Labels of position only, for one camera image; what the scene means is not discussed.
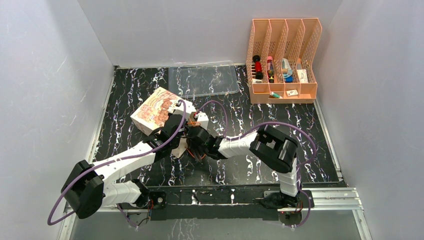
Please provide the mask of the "printed white paper bag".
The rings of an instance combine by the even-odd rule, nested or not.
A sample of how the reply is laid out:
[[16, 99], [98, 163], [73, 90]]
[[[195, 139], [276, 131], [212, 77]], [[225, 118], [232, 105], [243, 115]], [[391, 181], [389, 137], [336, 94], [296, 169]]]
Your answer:
[[141, 132], [149, 135], [153, 130], [163, 127], [172, 114], [183, 114], [183, 106], [177, 106], [181, 99], [174, 93], [159, 87], [143, 101], [130, 118]]

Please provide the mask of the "clear plastic tray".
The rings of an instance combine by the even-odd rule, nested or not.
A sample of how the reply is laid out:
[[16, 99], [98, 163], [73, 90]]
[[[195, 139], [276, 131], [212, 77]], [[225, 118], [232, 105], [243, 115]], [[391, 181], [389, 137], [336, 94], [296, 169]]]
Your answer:
[[183, 99], [238, 93], [235, 65], [227, 60], [172, 66], [168, 90]]

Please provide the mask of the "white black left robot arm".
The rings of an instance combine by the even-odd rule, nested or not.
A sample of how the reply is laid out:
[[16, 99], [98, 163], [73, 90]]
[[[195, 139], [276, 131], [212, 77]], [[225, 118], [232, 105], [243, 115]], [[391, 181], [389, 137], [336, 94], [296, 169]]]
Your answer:
[[86, 219], [104, 206], [129, 204], [135, 208], [162, 208], [158, 198], [165, 195], [148, 189], [140, 180], [133, 179], [123, 183], [120, 177], [153, 165], [177, 150], [186, 150], [186, 140], [190, 127], [196, 127], [197, 114], [172, 114], [164, 126], [156, 128], [141, 142], [108, 159], [88, 163], [81, 160], [75, 164], [61, 189], [64, 198], [79, 219]]

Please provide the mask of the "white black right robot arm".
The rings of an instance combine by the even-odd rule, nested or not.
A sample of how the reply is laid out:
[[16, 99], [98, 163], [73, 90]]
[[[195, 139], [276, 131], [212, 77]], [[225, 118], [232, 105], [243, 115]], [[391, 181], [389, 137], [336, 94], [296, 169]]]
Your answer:
[[273, 126], [263, 125], [245, 136], [227, 139], [213, 136], [201, 126], [190, 127], [186, 142], [194, 158], [208, 156], [224, 160], [235, 156], [254, 155], [275, 171], [279, 191], [265, 193], [258, 202], [267, 209], [296, 208], [302, 199], [298, 189], [297, 148], [293, 138]]

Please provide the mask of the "green white tube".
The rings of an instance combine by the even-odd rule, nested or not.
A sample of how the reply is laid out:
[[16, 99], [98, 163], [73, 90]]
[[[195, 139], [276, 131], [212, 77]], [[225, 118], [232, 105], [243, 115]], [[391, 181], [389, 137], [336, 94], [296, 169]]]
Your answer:
[[281, 95], [279, 95], [278, 93], [273, 92], [273, 91], [269, 94], [269, 97], [272, 98], [272, 99], [282, 99], [283, 98]]

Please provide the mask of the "red black dumbbell toy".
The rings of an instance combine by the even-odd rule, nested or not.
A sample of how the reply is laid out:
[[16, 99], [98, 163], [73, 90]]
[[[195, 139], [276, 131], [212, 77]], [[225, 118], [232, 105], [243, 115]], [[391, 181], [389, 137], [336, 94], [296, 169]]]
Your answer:
[[259, 55], [254, 55], [252, 57], [252, 61], [254, 63], [255, 79], [262, 80], [264, 75], [261, 65], [261, 57]]

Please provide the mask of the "pink red bottle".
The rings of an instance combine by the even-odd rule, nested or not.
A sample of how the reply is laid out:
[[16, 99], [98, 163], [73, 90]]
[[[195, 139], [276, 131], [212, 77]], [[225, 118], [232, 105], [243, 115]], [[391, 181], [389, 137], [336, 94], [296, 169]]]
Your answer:
[[275, 82], [275, 72], [273, 67], [273, 57], [268, 56], [266, 61], [266, 72], [268, 76], [268, 82], [274, 83]]

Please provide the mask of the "small white card box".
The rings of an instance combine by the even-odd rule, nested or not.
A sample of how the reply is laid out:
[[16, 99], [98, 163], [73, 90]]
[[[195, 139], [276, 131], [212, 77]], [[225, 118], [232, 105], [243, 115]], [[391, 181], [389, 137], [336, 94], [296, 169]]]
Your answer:
[[288, 97], [296, 97], [299, 95], [299, 92], [296, 89], [286, 91]]

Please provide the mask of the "blue clear tape dispenser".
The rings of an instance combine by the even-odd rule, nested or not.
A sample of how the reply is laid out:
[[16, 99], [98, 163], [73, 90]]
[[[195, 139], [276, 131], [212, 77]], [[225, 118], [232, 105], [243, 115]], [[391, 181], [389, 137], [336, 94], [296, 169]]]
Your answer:
[[281, 64], [282, 77], [285, 83], [293, 82], [293, 70], [290, 66], [288, 59], [283, 58]]

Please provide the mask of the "orange desk file organizer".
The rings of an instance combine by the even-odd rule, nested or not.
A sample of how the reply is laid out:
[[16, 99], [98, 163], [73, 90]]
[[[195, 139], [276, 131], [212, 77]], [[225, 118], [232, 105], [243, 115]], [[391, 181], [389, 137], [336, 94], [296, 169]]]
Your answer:
[[252, 104], [315, 102], [313, 62], [322, 30], [318, 18], [251, 21], [246, 67]]

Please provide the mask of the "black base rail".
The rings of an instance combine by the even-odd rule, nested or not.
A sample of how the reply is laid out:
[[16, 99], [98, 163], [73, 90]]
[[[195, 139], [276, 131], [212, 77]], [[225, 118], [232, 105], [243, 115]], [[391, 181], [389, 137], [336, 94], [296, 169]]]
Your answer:
[[152, 194], [153, 221], [262, 219], [297, 225], [315, 206], [310, 190], [282, 196], [278, 184], [167, 186]]

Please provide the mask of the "aluminium frame rail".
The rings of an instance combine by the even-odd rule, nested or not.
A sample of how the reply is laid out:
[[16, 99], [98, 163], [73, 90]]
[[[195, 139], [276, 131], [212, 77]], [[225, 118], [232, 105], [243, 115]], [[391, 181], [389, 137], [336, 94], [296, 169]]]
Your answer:
[[[150, 190], [152, 191], [153, 189], [161, 187], [166, 186], [152, 186]], [[352, 211], [361, 239], [372, 239], [365, 219], [364, 208], [356, 188], [343, 186], [319, 187], [316, 184], [307, 184], [300, 192], [303, 190], [311, 191], [315, 204], [311, 210], [308, 210], [307, 214], [310, 214], [313, 210]], [[123, 203], [120, 206], [103, 206], [97, 213], [117, 213], [119, 219], [124, 220], [131, 228], [137, 228], [137, 223], [130, 223], [129, 215], [132, 214], [136, 216], [137, 214], [148, 214], [149, 209], [153, 209], [153, 207], [137, 208], [130, 206], [128, 203]]]

